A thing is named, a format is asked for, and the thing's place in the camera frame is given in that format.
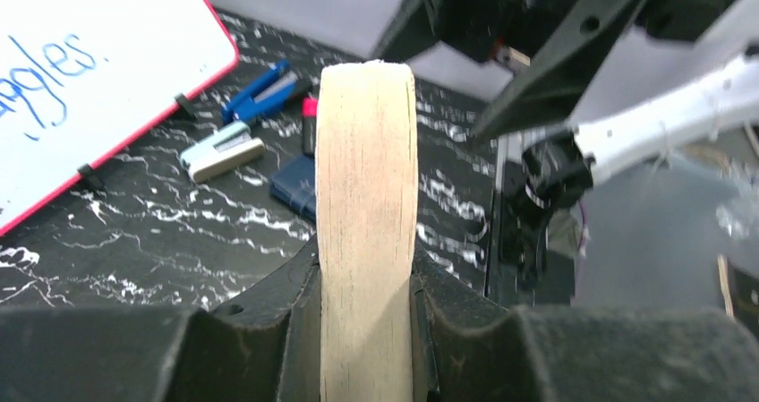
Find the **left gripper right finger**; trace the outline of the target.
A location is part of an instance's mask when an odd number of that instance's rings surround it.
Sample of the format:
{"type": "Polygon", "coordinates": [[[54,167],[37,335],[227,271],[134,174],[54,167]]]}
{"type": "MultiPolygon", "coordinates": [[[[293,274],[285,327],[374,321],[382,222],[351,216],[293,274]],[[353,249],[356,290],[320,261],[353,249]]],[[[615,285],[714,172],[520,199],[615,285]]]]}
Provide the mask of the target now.
{"type": "Polygon", "coordinates": [[[755,401],[758,344],[717,310],[503,308],[425,253],[424,388],[435,401],[755,401]]]}

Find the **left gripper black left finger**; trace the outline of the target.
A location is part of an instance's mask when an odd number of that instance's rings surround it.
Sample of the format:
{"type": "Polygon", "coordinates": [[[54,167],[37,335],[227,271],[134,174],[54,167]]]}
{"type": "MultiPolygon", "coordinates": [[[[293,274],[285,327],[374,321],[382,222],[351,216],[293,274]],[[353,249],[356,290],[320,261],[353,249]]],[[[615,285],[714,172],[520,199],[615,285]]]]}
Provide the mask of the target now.
{"type": "Polygon", "coordinates": [[[316,401],[316,244],[211,311],[4,308],[4,401],[316,401]]]}

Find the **purple colouring book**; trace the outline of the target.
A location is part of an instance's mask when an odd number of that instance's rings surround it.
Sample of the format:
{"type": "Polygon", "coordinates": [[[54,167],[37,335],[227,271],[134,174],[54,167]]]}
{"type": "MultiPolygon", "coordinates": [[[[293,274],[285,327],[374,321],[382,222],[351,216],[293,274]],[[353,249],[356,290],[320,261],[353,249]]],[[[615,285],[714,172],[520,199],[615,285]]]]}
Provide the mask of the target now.
{"type": "Polygon", "coordinates": [[[322,71],[315,163],[320,397],[409,401],[419,171],[407,65],[322,71]]]}

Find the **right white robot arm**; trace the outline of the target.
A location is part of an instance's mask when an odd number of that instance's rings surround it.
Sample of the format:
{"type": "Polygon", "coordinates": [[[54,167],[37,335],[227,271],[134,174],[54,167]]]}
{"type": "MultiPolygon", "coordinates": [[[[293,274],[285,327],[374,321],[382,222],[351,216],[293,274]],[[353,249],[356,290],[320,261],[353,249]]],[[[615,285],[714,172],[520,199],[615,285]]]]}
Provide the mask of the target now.
{"type": "Polygon", "coordinates": [[[701,43],[747,0],[402,0],[372,56],[404,62],[438,43],[513,74],[474,129],[477,141],[607,115],[671,79],[652,53],[617,56],[628,32],[675,46],[701,43]]]}

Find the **light blue white stapler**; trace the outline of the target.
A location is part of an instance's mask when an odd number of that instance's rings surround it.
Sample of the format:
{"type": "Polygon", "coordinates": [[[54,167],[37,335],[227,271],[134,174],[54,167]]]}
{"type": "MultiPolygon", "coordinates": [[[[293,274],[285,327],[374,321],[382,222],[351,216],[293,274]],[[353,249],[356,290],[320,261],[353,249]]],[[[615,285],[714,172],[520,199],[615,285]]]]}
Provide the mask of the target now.
{"type": "Polygon", "coordinates": [[[179,154],[179,164],[196,184],[206,183],[241,165],[260,158],[263,141],[252,137],[251,127],[235,121],[179,154]]]}

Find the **red pink highlighter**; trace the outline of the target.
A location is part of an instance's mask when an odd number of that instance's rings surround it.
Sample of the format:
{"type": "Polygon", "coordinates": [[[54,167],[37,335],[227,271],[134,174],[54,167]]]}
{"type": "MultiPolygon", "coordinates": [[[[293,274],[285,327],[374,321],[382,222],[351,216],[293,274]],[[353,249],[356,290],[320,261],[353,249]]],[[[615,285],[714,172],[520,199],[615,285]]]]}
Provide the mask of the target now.
{"type": "Polygon", "coordinates": [[[305,98],[302,104],[302,151],[303,154],[313,157],[316,151],[316,127],[317,127],[318,100],[305,98]]]}

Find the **blue black stapler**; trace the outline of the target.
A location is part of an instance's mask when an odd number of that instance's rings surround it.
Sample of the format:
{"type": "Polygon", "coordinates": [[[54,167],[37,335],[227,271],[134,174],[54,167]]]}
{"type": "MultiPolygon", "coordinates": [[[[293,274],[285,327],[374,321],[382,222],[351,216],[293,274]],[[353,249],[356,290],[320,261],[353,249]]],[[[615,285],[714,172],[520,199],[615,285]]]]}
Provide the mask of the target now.
{"type": "Polygon", "coordinates": [[[307,94],[312,86],[310,78],[299,76],[291,70],[287,60],[280,60],[223,107],[222,123],[252,123],[259,118],[271,117],[290,101],[307,94]]]}

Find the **pink framed whiteboard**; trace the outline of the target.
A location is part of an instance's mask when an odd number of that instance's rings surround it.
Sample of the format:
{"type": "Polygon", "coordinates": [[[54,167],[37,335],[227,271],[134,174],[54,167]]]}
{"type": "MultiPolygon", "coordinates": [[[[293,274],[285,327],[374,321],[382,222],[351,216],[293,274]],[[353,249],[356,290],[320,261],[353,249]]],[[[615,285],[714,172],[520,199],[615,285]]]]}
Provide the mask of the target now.
{"type": "Polygon", "coordinates": [[[7,231],[238,61],[208,0],[1,0],[7,231]]]}

